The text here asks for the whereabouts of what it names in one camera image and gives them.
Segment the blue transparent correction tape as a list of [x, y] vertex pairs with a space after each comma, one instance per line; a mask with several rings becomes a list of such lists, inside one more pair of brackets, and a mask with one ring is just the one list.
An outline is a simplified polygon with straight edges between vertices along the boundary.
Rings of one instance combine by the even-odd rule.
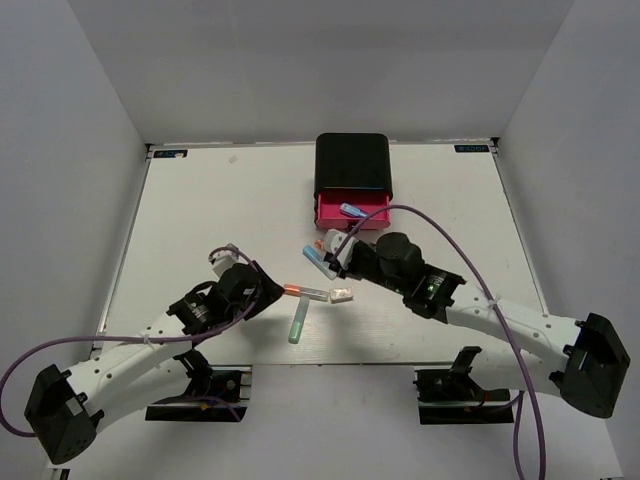
[[349, 204], [349, 203], [342, 203], [339, 207], [339, 211], [345, 215], [348, 216], [350, 218], [365, 218], [368, 216], [368, 213], [365, 212], [364, 210], [362, 210], [361, 208]]

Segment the pink drawer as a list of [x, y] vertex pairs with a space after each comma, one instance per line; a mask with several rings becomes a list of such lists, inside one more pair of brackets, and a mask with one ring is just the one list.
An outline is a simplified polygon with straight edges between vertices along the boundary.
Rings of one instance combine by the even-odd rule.
[[390, 201], [391, 195], [382, 190], [325, 189], [316, 198], [315, 224], [324, 230], [348, 230]]

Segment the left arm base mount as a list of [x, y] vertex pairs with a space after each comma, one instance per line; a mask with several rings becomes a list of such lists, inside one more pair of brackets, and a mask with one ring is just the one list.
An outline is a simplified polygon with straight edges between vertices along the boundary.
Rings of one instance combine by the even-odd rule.
[[149, 405], [146, 421], [238, 423], [247, 411], [250, 367], [212, 366], [197, 350], [176, 357], [186, 368], [187, 385], [179, 394]]

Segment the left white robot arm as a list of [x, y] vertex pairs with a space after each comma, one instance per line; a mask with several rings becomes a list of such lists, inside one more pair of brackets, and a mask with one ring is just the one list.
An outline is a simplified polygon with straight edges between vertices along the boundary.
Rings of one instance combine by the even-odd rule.
[[236, 263], [203, 282], [135, 336], [66, 370], [36, 377], [25, 418], [54, 465], [79, 456], [119, 419], [156, 402], [213, 394], [213, 370], [197, 345], [250, 319], [284, 294], [259, 265]]

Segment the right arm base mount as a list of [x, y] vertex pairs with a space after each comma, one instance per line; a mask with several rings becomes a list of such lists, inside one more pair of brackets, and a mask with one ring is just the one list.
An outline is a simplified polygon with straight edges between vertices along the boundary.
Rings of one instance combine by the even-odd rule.
[[470, 377], [472, 361], [482, 352], [478, 346], [464, 347], [447, 368], [415, 371], [419, 422], [423, 426], [513, 424], [508, 389], [485, 390]]

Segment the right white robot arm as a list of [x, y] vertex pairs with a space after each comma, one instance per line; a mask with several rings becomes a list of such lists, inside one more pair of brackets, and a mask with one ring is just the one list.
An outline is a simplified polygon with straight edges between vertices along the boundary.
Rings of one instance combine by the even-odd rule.
[[441, 380], [424, 390], [440, 399], [480, 400], [498, 389], [553, 395], [592, 417], [612, 416], [630, 357], [612, 323], [546, 315], [506, 300], [491, 300], [458, 274], [426, 263], [403, 233], [374, 243], [329, 230], [325, 259], [341, 278], [366, 280], [401, 296], [413, 314], [466, 328], [506, 343], [503, 351], [463, 347]]

